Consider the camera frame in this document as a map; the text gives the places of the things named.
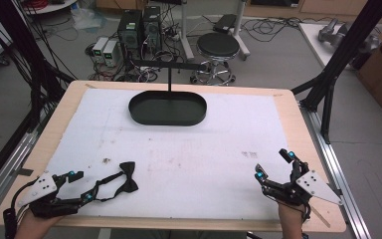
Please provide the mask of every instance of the hand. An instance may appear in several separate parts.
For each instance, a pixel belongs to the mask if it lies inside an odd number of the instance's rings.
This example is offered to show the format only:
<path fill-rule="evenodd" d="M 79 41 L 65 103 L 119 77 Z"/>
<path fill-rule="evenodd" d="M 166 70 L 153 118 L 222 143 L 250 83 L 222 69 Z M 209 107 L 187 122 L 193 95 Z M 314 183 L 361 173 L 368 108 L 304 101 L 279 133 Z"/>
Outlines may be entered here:
<path fill-rule="evenodd" d="M 302 235 L 303 205 L 292 206 L 281 201 L 278 201 L 278 205 L 284 239 L 300 239 Z"/>
<path fill-rule="evenodd" d="M 30 209 L 27 209 L 18 227 L 15 239 L 42 239 L 49 229 L 63 217 L 49 219 L 35 217 Z"/>

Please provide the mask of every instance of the black oval tray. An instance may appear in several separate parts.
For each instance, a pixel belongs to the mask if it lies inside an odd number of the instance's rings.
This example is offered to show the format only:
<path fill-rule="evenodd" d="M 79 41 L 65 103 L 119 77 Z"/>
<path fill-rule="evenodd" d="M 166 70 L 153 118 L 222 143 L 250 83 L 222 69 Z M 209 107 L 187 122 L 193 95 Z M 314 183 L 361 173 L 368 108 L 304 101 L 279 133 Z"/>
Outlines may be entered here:
<path fill-rule="evenodd" d="M 147 91 L 133 97 L 128 108 L 141 124 L 190 126 L 204 119 L 207 103 L 195 93 Z"/>

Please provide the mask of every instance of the stool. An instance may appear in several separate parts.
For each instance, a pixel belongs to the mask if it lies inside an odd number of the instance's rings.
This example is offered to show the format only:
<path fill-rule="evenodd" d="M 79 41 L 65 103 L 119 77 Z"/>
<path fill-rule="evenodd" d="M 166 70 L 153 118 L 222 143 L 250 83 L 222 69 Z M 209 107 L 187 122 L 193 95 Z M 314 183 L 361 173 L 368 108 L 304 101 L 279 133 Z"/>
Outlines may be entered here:
<path fill-rule="evenodd" d="M 208 61 L 201 63 L 206 65 L 206 71 L 194 71 L 190 82 L 201 83 L 207 85 L 226 85 L 230 82 L 235 82 L 236 78 L 232 75 L 231 68 L 227 63 L 228 60 L 235 58 L 240 51 L 240 44 L 238 41 L 227 34 L 223 33 L 208 33 L 201 36 L 197 41 L 197 51 Z M 227 79 L 222 79 L 219 75 L 228 73 Z M 220 80 L 220 84 L 213 84 L 211 80 Z"/>

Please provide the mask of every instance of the laboratory floor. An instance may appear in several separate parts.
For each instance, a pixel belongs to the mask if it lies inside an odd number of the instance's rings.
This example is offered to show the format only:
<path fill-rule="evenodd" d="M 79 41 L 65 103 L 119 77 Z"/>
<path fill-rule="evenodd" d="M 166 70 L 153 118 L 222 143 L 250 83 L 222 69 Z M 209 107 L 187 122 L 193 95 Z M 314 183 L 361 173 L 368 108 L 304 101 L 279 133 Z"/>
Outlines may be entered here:
<path fill-rule="evenodd" d="M 49 42 L 53 51 L 82 80 L 94 73 L 93 63 L 85 54 L 86 47 L 99 36 L 111 36 L 118 25 L 118 20 L 110 16 L 103 20 L 102 28 L 77 31 L 72 28 L 74 21 L 69 11 L 44 15 L 41 19 L 44 28 L 52 32 Z M 198 25 L 189 35 L 210 31 L 212 26 L 203 23 L 206 21 L 197 17 L 189 20 L 189 30 Z M 237 79 L 230 87 L 292 89 L 316 77 L 322 70 L 321 63 L 299 29 L 283 28 L 266 42 L 257 41 L 246 31 L 241 32 L 241 37 L 251 56 L 246 61 L 242 57 L 230 61 Z M 255 37 L 259 40 L 270 38 Z M 194 62 L 199 63 L 203 58 L 195 49 L 196 41 L 197 37 L 189 38 L 196 57 Z M 52 62 L 43 42 L 39 41 L 38 45 Z M 166 71 L 162 70 L 158 75 L 155 83 L 167 83 Z M 190 71 L 173 71 L 172 75 L 173 83 L 190 84 Z M 305 96 L 306 92 L 297 95 L 296 99 L 302 100 Z M 14 64 L 0 65 L 0 150 L 29 108 L 30 89 Z M 320 116 L 321 111 L 322 104 L 318 109 Z M 357 80 L 354 71 L 345 70 L 335 86 L 330 140 L 371 237 L 382 238 L 382 109 Z M 89 239 L 97 238 L 98 233 L 98 228 L 58 227 L 53 228 L 46 238 Z M 256 234 L 267 239 L 282 238 L 280 233 Z M 0 226 L 0 238 L 3 237 L 4 228 Z M 348 225 L 343 233 L 310 233 L 310 238 L 356 237 Z"/>

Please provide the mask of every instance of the black strap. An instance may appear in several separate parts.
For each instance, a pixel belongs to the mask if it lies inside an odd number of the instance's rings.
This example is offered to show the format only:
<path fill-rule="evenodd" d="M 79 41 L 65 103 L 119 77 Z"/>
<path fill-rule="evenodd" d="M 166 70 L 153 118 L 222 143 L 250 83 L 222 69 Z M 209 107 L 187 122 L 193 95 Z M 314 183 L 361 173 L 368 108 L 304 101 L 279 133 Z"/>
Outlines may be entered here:
<path fill-rule="evenodd" d="M 85 192 L 82 194 L 82 198 L 84 198 L 86 195 L 91 195 L 93 197 L 93 200 L 98 200 L 98 201 L 101 201 L 101 202 L 105 202 L 105 201 L 108 201 L 108 200 L 111 200 L 111 199 L 114 199 L 119 193 L 121 192 L 133 192 L 133 191 L 136 191 L 138 190 L 138 185 L 136 184 L 136 182 L 132 179 L 132 173 L 134 172 L 135 170 L 135 162 L 133 161 L 130 161 L 130 162 L 123 162 L 119 165 L 120 169 L 122 169 L 121 172 L 119 173 L 116 173 L 114 175 L 111 175 L 109 177 L 106 177 L 102 180 L 98 180 L 96 183 L 95 183 L 95 187 L 92 188 L 91 190 Z M 103 184 L 107 184 L 108 182 L 111 182 L 113 181 L 114 179 L 122 176 L 122 175 L 126 175 L 126 181 L 125 183 L 115 192 L 114 196 L 113 197 L 110 197 L 110 198 L 103 198 L 103 199 L 98 199 L 96 198 L 97 197 L 97 193 L 98 193 L 98 187 L 103 185 Z"/>

